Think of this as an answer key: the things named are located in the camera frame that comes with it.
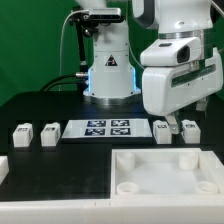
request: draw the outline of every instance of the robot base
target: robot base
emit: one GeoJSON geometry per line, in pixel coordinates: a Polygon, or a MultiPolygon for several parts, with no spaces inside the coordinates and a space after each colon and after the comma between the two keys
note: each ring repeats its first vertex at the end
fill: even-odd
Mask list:
{"type": "Polygon", "coordinates": [[[131,104],[138,102],[142,99],[140,89],[137,89],[133,93],[133,95],[124,98],[98,98],[96,96],[89,95],[87,91],[84,91],[83,95],[84,101],[104,106],[131,104]]]}

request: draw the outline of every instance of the white connector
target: white connector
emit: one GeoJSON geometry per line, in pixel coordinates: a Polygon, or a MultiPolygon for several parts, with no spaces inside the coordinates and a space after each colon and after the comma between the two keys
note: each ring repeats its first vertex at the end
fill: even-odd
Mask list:
{"type": "Polygon", "coordinates": [[[166,121],[153,122],[153,135],[157,144],[171,144],[172,134],[166,121]]]}
{"type": "Polygon", "coordinates": [[[14,147],[29,147],[32,139],[33,126],[29,123],[18,125],[13,133],[14,147]]]}
{"type": "Polygon", "coordinates": [[[43,147],[56,146],[61,137],[60,124],[56,122],[53,124],[46,124],[40,136],[41,145],[43,147]]]}

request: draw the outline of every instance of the small white block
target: small white block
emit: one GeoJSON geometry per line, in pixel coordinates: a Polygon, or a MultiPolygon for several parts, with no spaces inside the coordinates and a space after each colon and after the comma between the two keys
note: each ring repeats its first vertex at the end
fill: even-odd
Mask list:
{"type": "Polygon", "coordinates": [[[41,145],[44,147],[56,146],[61,137],[61,130],[59,123],[46,124],[44,130],[40,134],[41,145]]]}
{"type": "Polygon", "coordinates": [[[171,144],[172,134],[166,121],[153,122],[153,135],[157,144],[171,144]]]}
{"type": "Polygon", "coordinates": [[[14,147],[29,147],[32,139],[33,126],[29,123],[18,125],[13,133],[14,147]]]}
{"type": "Polygon", "coordinates": [[[201,138],[201,130],[195,121],[184,120],[182,121],[183,132],[181,132],[185,143],[199,144],[201,138]]]}

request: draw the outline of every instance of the circular hole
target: circular hole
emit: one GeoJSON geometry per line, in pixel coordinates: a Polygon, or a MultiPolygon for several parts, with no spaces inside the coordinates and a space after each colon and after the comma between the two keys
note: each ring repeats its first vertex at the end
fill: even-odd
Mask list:
{"type": "Polygon", "coordinates": [[[198,194],[218,194],[219,188],[212,182],[201,181],[196,185],[196,192],[198,194]]]}
{"type": "Polygon", "coordinates": [[[131,182],[124,182],[117,186],[117,193],[120,195],[132,195],[139,192],[137,184],[131,182]]]}
{"type": "Polygon", "coordinates": [[[131,158],[132,156],[133,154],[130,152],[120,152],[117,154],[117,157],[124,158],[124,159],[131,158]]]}

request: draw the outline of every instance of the black cable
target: black cable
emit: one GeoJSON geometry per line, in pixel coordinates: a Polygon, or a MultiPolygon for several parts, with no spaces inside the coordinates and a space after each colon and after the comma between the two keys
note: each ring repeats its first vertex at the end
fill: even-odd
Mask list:
{"type": "Polygon", "coordinates": [[[60,76],[60,77],[57,77],[53,80],[51,80],[50,82],[48,82],[47,84],[45,84],[41,89],[40,91],[44,91],[46,88],[48,88],[50,85],[52,85],[53,83],[57,82],[57,81],[61,81],[63,79],[67,79],[67,78],[75,78],[76,76],[75,75],[63,75],[63,76],[60,76]]]}
{"type": "Polygon", "coordinates": [[[61,85],[69,85],[69,84],[78,84],[77,82],[59,82],[59,83],[54,83],[51,86],[49,86],[46,91],[51,90],[55,86],[61,86],[61,85]]]}

